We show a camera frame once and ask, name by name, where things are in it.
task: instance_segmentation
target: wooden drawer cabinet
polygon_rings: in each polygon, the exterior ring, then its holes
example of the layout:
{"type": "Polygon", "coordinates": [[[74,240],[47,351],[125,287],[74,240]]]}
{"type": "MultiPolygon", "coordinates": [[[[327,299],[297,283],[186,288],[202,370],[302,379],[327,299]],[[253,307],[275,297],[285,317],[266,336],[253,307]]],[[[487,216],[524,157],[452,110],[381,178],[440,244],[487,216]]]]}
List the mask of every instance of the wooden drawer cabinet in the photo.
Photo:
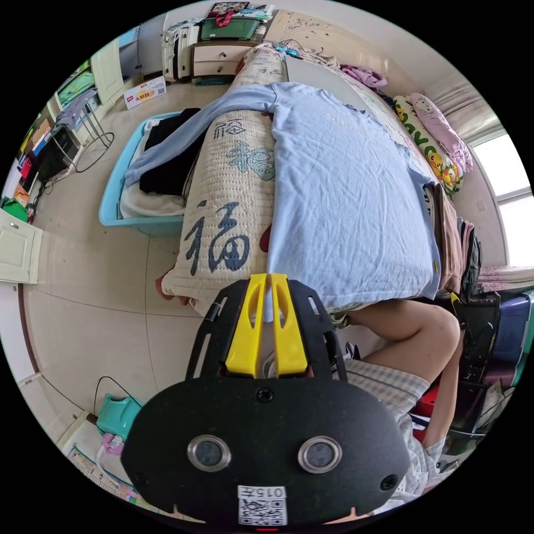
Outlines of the wooden drawer cabinet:
{"type": "Polygon", "coordinates": [[[193,78],[235,76],[239,62],[257,43],[249,41],[204,41],[193,45],[191,72],[193,78]]]}
{"type": "Polygon", "coordinates": [[[193,76],[235,76],[237,61],[199,61],[194,63],[193,76]]]}

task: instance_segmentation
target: drawer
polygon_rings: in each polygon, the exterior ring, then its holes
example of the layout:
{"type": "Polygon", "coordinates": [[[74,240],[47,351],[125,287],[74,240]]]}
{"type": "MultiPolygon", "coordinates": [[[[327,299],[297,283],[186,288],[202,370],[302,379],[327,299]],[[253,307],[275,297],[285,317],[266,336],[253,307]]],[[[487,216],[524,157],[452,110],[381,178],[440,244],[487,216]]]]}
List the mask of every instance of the drawer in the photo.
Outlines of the drawer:
{"type": "Polygon", "coordinates": [[[241,61],[250,50],[250,46],[238,44],[214,44],[213,46],[195,46],[193,61],[241,61]]]}
{"type": "Polygon", "coordinates": [[[193,76],[235,76],[238,63],[238,61],[195,61],[193,76]]]}

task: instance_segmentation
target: screw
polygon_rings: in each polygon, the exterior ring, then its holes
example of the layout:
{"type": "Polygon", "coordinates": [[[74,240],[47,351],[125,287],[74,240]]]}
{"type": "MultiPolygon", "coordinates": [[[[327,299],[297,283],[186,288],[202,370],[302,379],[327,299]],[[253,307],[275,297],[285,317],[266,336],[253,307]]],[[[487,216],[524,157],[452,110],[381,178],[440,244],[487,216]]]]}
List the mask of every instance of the screw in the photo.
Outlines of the screw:
{"type": "Polygon", "coordinates": [[[270,402],[273,400],[273,397],[273,390],[269,388],[260,388],[256,392],[256,399],[258,399],[260,402],[270,402]]]}
{"type": "Polygon", "coordinates": [[[380,489],[383,491],[389,491],[389,490],[392,490],[397,485],[398,485],[397,475],[390,474],[384,480],[381,481],[380,489]]]}

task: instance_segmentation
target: white suitcase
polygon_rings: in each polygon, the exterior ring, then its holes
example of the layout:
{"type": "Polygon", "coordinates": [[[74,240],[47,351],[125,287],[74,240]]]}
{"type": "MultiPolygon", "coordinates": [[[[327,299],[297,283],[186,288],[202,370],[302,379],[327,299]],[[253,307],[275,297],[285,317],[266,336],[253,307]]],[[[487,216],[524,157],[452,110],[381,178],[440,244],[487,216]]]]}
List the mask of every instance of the white suitcase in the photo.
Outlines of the white suitcase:
{"type": "Polygon", "coordinates": [[[199,26],[178,28],[162,43],[163,74],[166,80],[187,82],[191,79],[191,50],[192,45],[198,41],[199,29],[199,26]]]}

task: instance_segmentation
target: person's knee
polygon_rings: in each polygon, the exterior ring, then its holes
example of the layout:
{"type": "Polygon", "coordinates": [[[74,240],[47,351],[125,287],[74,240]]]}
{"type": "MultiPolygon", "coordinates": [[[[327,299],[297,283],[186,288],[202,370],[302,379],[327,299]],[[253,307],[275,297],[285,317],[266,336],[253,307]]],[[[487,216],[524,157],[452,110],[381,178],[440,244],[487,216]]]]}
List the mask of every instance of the person's knee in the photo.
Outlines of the person's knee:
{"type": "Polygon", "coordinates": [[[458,319],[439,306],[432,306],[432,335],[436,346],[443,349],[445,355],[452,356],[460,341],[460,325],[458,319]]]}

